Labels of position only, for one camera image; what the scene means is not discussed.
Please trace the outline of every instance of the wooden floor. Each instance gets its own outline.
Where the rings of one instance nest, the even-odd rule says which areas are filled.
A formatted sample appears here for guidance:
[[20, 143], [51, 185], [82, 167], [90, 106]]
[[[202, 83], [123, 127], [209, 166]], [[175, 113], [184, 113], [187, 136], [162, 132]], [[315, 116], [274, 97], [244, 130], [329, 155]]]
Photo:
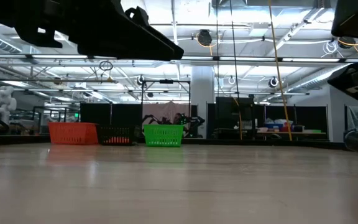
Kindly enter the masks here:
[[358, 223], [358, 154], [0, 146], [0, 223]]

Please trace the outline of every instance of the pillar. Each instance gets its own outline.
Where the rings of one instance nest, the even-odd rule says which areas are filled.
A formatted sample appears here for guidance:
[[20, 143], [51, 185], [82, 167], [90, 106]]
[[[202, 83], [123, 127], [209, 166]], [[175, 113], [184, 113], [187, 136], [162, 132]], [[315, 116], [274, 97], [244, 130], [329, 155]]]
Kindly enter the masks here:
[[[191, 105], [198, 106], [198, 116], [207, 122], [207, 103], [214, 103], [214, 69], [213, 67], [191, 68]], [[198, 134], [206, 138], [206, 122], [198, 127]]]

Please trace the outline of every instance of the red basket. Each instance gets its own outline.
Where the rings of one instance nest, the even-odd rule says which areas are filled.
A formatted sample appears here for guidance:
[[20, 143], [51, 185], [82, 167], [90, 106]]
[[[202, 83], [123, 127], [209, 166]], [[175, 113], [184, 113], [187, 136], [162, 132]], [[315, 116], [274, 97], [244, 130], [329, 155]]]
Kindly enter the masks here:
[[97, 144], [98, 135], [93, 123], [49, 122], [52, 144]]

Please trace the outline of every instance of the wall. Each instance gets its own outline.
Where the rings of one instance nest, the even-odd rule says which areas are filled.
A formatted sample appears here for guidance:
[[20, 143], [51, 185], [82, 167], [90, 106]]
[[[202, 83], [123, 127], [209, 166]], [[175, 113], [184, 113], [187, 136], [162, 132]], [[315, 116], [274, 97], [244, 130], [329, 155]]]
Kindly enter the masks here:
[[334, 116], [331, 117], [331, 122], [333, 124], [333, 141], [334, 142], [343, 142], [343, 132], [345, 131], [345, 112], [344, 107], [347, 106], [357, 106], [358, 101], [347, 96], [345, 93], [339, 91], [338, 89], [331, 87], [331, 109]]
[[293, 96], [288, 105], [328, 106], [328, 136], [331, 142], [343, 142], [345, 131], [344, 106], [357, 106], [358, 101], [336, 88], [325, 84], [320, 90], [309, 91], [308, 96]]

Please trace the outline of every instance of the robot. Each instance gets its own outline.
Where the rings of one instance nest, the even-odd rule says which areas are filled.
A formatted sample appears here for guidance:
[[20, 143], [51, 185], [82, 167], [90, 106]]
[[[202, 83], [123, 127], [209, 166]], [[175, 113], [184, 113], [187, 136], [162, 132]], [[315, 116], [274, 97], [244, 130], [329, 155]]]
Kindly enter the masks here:
[[12, 97], [14, 89], [11, 86], [2, 86], [0, 89], [0, 120], [9, 124], [11, 111], [16, 110], [16, 99]]

